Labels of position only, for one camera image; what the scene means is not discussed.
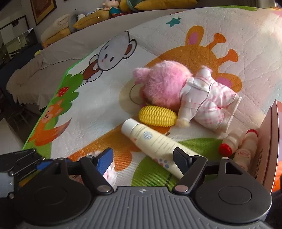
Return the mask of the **pink plush doll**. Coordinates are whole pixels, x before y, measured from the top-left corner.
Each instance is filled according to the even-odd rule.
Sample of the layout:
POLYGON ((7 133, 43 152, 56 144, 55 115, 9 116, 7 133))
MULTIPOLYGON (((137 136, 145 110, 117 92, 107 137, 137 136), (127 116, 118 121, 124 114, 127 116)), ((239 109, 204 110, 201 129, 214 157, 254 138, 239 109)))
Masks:
POLYGON ((178 113, 177 126, 188 127, 195 120, 207 129, 226 132, 241 97, 216 82, 211 69, 201 66, 196 74, 176 61, 162 61, 152 67, 136 68, 133 77, 142 84, 140 93, 149 104, 178 113))

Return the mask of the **cream lotion tube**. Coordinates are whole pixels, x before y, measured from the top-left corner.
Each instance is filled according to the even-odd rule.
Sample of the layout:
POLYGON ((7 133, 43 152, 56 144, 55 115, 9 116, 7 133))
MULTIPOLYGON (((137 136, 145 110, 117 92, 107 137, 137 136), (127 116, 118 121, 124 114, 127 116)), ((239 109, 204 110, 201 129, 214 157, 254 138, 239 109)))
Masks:
POLYGON ((191 149, 132 118, 123 123, 121 132, 143 153, 178 179, 182 178, 183 174, 173 161, 174 149, 178 147, 189 156, 198 155, 191 149))

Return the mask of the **red capped yogurt bottle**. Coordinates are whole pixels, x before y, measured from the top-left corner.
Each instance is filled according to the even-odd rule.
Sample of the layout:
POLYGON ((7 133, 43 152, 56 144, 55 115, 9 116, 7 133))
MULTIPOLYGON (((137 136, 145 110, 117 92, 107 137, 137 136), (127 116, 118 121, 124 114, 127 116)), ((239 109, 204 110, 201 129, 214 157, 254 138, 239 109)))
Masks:
POLYGON ((247 172, 256 154, 258 139, 259 134, 257 130, 248 130, 240 148, 235 152, 233 157, 233 161, 247 172))
POLYGON ((219 146, 219 153, 223 157, 231 157, 239 146, 242 144, 245 132, 239 128, 232 130, 222 141, 219 146))

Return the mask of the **yellow corn toy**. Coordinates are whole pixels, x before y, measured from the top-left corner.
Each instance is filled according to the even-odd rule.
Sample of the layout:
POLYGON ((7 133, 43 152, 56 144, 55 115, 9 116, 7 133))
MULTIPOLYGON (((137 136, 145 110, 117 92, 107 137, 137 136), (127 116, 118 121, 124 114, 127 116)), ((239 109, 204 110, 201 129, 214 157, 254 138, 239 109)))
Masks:
POLYGON ((175 125, 177 115, 174 111, 159 106, 144 106, 138 113, 139 121, 145 125, 171 127, 175 125))

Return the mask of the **colourful cartoon play mat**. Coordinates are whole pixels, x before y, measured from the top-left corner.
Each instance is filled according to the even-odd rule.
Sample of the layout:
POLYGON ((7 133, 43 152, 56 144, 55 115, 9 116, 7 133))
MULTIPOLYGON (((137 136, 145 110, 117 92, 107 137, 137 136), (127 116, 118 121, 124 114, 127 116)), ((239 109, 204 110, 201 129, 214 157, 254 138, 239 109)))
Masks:
POLYGON ((225 133, 260 127, 281 100, 281 9, 227 6, 161 17, 125 31, 74 64, 24 148, 73 161, 110 147, 114 186, 171 187, 170 162, 121 132, 143 106, 177 113, 157 127, 212 160, 225 133))

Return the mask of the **pink cardboard box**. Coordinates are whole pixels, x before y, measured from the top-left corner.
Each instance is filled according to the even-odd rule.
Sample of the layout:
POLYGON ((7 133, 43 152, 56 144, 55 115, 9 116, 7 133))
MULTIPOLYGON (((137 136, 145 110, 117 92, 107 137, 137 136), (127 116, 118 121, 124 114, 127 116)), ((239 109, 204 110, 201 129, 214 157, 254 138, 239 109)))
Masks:
POLYGON ((275 100, 269 108, 260 128, 257 152, 250 174, 268 192, 280 188, 281 175, 281 102, 275 100))

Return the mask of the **beige folded blanket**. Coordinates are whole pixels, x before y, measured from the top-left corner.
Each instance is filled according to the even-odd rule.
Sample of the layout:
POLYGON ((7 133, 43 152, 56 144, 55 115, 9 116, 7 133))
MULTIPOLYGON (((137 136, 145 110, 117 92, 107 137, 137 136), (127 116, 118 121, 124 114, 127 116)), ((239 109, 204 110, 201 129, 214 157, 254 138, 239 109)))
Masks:
POLYGON ((71 34, 68 25, 69 17, 70 14, 59 17, 42 33, 41 42, 44 48, 71 34))

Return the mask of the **yellow pillow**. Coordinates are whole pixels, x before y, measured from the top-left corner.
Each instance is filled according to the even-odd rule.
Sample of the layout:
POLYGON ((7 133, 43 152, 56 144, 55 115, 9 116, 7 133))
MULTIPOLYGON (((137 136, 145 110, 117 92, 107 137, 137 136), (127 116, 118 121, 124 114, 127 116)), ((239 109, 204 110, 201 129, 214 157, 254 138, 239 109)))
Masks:
POLYGON ((78 20, 74 25, 73 28, 76 30, 81 30, 86 27, 92 26, 99 22, 108 20, 110 18, 109 11, 98 10, 88 16, 83 17, 82 19, 78 20))

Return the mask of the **red gold framed picture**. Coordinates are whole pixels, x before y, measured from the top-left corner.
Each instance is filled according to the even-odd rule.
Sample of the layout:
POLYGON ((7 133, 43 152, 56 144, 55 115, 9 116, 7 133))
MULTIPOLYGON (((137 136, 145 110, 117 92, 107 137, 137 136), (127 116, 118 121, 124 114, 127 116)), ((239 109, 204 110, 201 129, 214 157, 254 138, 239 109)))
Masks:
POLYGON ((55 0, 30 0, 36 25, 57 8, 55 0))

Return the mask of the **small cartoon boy figure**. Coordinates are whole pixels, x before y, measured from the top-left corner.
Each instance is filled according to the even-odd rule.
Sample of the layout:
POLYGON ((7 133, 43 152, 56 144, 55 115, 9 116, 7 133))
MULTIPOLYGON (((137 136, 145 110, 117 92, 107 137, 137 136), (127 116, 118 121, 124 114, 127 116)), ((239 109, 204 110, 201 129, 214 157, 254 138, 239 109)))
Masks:
POLYGON ((109 11, 109 14, 112 17, 123 15, 123 12, 119 8, 119 1, 117 0, 105 0, 103 3, 103 8, 105 11, 109 11))

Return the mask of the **green yellow folded cushion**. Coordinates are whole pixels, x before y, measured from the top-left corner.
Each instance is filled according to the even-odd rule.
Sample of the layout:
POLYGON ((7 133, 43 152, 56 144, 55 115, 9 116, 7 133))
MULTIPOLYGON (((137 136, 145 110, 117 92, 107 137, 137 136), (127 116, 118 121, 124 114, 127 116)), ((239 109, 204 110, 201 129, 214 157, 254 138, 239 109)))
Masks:
POLYGON ((195 0, 120 1, 120 3, 125 3, 131 11, 191 9, 197 5, 195 0))

